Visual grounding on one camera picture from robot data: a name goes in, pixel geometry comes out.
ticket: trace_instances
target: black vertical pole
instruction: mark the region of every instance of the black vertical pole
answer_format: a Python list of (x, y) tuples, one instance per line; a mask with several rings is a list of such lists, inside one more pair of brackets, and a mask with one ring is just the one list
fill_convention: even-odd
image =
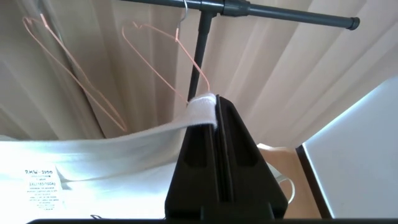
[[(198, 40), (197, 40), (197, 47), (195, 50), (195, 62), (201, 67), (203, 62), (203, 56), (205, 55), (206, 49), (206, 42), (207, 42), (207, 35), (210, 31), (211, 20), (215, 17), (216, 14), (214, 12), (201, 12), (200, 14), (200, 21), (199, 21), (199, 33), (198, 33)], [(198, 88), (198, 81), (199, 81), (199, 71), (195, 66), (192, 67), (192, 75), (191, 75), (191, 82), (189, 85), (189, 92), (188, 92), (188, 101), (190, 101), (193, 97), (195, 97)]]

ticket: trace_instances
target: white wall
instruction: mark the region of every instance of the white wall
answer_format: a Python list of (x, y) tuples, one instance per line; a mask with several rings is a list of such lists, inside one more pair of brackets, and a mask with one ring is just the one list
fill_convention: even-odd
[(398, 77), (306, 143), (335, 218), (398, 217)]

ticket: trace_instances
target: black horizontal pole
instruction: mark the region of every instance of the black horizontal pole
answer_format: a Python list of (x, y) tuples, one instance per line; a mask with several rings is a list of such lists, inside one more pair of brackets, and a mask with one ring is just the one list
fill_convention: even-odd
[[(185, 7), (183, 0), (123, 0), (157, 4), (161, 6)], [(282, 9), (278, 7), (251, 4), (243, 0), (186, 0), (190, 9), (220, 13), (223, 16), (259, 16), (324, 26), (342, 27), (355, 30), (359, 26), (358, 17), (341, 17), (312, 12)]]

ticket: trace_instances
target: brown floor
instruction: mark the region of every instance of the brown floor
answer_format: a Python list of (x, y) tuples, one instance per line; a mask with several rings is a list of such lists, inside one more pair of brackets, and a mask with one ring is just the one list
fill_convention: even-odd
[[(280, 147), (261, 149), (260, 152), (267, 162), (294, 182), (296, 193), (285, 218), (321, 218), (296, 151)], [(290, 198), (292, 189), (289, 181), (282, 182), (280, 186), (285, 196)]]

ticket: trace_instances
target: curtain fold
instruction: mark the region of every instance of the curtain fold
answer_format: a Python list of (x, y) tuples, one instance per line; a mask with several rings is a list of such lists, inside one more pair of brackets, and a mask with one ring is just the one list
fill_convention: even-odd
[[(254, 4), (361, 19), (354, 31), (260, 17), (213, 19), (203, 71), (211, 91), (231, 100), (256, 142), (296, 147), (398, 72), (395, 0), (278, 0)], [(43, 1), (65, 46), (126, 121), (121, 131), (24, 30), (36, 1), (0, 3), (0, 134), (17, 139), (97, 139), (171, 121), (186, 106), (129, 48), (123, 25), (149, 23), (174, 35), (183, 9), (118, 0)], [(189, 10), (180, 40), (194, 55), (200, 12)], [(35, 35), (67, 64), (40, 24)], [(148, 29), (126, 37), (183, 95), (192, 63)], [(83, 75), (72, 66), (87, 86)], [(200, 80), (198, 93), (206, 91)], [(91, 92), (99, 102), (94, 91)]]

